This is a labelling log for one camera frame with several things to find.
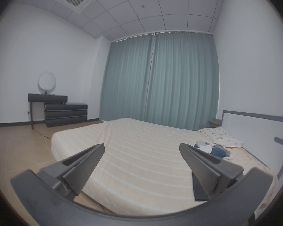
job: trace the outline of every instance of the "clothes pile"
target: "clothes pile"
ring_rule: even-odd
[[[225,160],[232,160],[233,156],[230,155],[230,151],[226,150],[224,145],[219,145],[216,143],[206,143],[203,141],[197,141],[194,145],[195,148],[198,148],[206,153],[212,154],[216,157]]]

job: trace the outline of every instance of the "tiled floor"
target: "tiled floor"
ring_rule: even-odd
[[[57,131],[99,122],[84,122],[50,128],[47,128],[45,124],[38,124],[34,125],[34,128],[51,138],[53,133]],[[41,168],[54,163],[55,160],[52,157],[50,147],[51,140],[32,130],[29,125],[0,127],[0,189],[14,209],[30,225],[38,224],[19,201],[10,184],[10,179],[28,168],[36,173]],[[75,201],[101,212],[112,213],[84,193],[76,197]]]

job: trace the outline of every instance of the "pillow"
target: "pillow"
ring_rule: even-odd
[[[204,128],[200,130],[203,134],[209,136],[216,144],[226,147],[242,147],[243,143],[237,138],[234,138],[222,127]]]

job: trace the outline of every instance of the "beige bed sheet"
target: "beige bed sheet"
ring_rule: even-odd
[[[83,192],[117,214],[159,215],[204,203],[195,201],[191,170],[178,151],[180,143],[198,140],[211,142],[199,131],[123,118],[57,132],[51,151],[59,161],[104,143],[105,153]],[[230,151],[244,173],[257,166],[274,175],[244,149]]]

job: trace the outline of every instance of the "mattress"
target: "mattress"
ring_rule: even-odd
[[[51,151],[63,160],[95,144],[105,153],[83,188],[89,197],[121,215],[160,215],[195,207],[192,173],[179,152],[179,144],[211,142],[191,131],[123,118],[64,130],[52,136]],[[233,163],[244,174],[256,166],[274,176],[261,207],[272,198],[276,176],[243,148],[231,148]]]

